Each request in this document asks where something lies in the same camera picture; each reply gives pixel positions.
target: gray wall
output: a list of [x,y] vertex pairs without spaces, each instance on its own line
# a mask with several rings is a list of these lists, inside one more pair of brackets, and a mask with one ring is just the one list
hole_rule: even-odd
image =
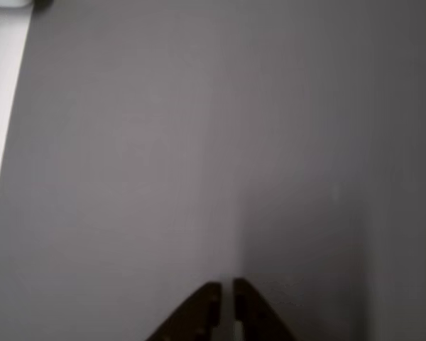
[[143,340],[243,274],[304,340],[426,340],[426,1],[34,16],[0,180],[0,340]]

